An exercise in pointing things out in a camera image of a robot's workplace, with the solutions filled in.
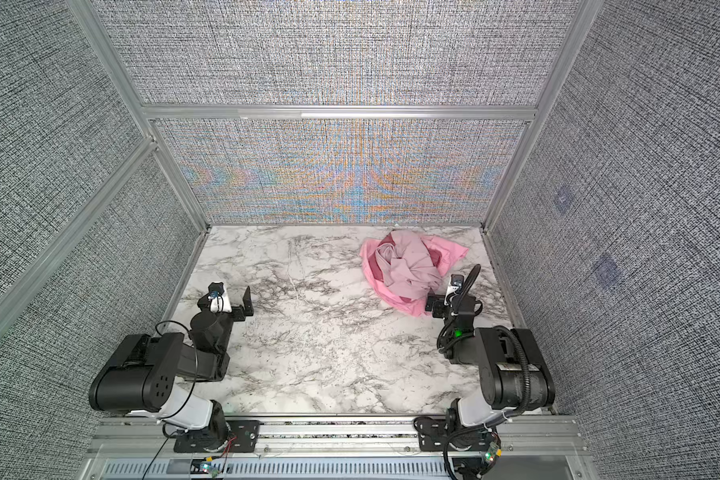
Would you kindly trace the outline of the bright pink cloth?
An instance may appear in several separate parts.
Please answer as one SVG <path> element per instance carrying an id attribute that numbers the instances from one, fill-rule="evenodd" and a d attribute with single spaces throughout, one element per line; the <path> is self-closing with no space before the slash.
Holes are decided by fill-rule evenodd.
<path id="1" fill-rule="evenodd" d="M 413 230 L 393 230 L 383 239 L 367 239 L 360 250 L 362 270 L 371 288 L 391 307 L 414 317 L 425 314 L 430 292 L 469 249 L 451 240 Z"/>

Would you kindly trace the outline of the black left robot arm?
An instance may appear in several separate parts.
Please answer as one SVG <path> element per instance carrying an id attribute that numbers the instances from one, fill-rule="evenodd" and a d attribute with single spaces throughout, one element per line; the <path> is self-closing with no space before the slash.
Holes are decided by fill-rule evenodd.
<path id="1" fill-rule="evenodd" d="M 213 282 L 197 307 L 189 325 L 167 320 L 153 336 L 126 336 L 92 381 L 89 404 L 156 421 L 176 453 L 252 453 L 260 423 L 229 421 L 220 402 L 195 394 L 198 384 L 225 378 L 233 326 L 254 315 L 251 290 L 235 305 Z"/>

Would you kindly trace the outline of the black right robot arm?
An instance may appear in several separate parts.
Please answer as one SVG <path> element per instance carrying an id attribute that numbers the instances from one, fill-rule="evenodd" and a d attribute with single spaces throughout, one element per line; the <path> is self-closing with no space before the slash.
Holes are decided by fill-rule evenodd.
<path id="1" fill-rule="evenodd" d="M 477 367 L 479 387 L 455 400 L 443 420 L 414 422 L 423 451 L 438 451 L 448 435 L 520 407 L 532 411 L 553 405 L 554 381 L 531 330 L 476 326 L 482 303 L 472 295 L 431 294 L 425 311 L 443 321 L 436 341 L 439 353 L 454 365 Z"/>

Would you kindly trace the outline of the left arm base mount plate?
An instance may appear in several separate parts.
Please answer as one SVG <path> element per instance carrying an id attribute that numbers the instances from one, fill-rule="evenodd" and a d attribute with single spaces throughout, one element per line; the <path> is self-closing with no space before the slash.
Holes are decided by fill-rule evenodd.
<path id="1" fill-rule="evenodd" d="M 256 420 L 227 421 L 218 430 L 215 426 L 190 430 L 174 442 L 175 453 L 211 454 L 253 453 L 261 423 Z"/>

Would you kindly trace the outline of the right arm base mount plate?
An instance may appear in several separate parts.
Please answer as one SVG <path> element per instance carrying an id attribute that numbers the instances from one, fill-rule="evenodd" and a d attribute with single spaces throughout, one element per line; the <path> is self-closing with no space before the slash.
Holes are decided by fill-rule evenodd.
<path id="1" fill-rule="evenodd" d="M 424 452 L 441 451 L 446 440 L 456 435 L 449 442 L 450 451 L 486 451 L 489 444 L 501 444 L 497 433 L 480 425 L 476 431 L 469 431 L 458 420 L 445 417 L 418 416 L 413 420 L 417 433 L 419 449 Z"/>

